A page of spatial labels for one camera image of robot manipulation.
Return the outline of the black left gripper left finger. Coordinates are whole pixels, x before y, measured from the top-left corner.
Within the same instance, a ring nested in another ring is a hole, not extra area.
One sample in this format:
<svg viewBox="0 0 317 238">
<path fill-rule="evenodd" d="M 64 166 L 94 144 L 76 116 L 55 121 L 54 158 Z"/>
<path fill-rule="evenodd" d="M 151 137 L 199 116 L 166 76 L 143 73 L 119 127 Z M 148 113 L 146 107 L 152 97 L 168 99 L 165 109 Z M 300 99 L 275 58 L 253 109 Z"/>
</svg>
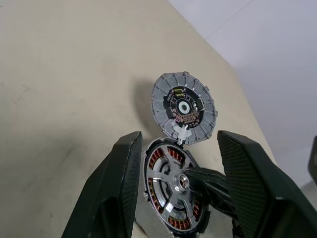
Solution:
<svg viewBox="0 0 317 238">
<path fill-rule="evenodd" d="M 87 179 L 64 238 L 130 238 L 135 219 L 143 137 L 127 134 Z"/>
</svg>

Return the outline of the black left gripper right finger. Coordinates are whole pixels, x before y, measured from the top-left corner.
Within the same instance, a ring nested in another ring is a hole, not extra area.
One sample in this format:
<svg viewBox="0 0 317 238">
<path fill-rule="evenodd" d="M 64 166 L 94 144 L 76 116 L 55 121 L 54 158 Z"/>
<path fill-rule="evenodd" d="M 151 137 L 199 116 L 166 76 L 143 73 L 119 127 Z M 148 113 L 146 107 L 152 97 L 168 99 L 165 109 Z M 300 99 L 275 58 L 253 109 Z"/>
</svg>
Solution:
<svg viewBox="0 0 317 238">
<path fill-rule="evenodd" d="M 246 136 L 217 133 L 229 195 L 246 238 L 315 238 L 317 211 L 299 187 Z"/>
</svg>

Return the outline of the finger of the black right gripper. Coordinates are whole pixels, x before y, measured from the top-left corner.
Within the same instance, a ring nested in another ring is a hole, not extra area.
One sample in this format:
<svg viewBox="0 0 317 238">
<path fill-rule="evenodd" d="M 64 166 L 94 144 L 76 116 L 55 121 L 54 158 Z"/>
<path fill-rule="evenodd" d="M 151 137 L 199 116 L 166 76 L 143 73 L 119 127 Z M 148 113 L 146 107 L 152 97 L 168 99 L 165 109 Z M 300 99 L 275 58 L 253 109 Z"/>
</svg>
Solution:
<svg viewBox="0 0 317 238">
<path fill-rule="evenodd" d="M 185 171 L 185 174 L 189 179 L 194 179 L 200 182 L 227 185 L 226 176 L 216 170 L 195 167 L 195 168 L 188 168 Z"/>
<path fill-rule="evenodd" d="M 236 210 L 226 186 L 219 183 L 203 182 L 200 183 L 198 190 L 204 202 L 224 215 L 238 220 Z"/>
</svg>

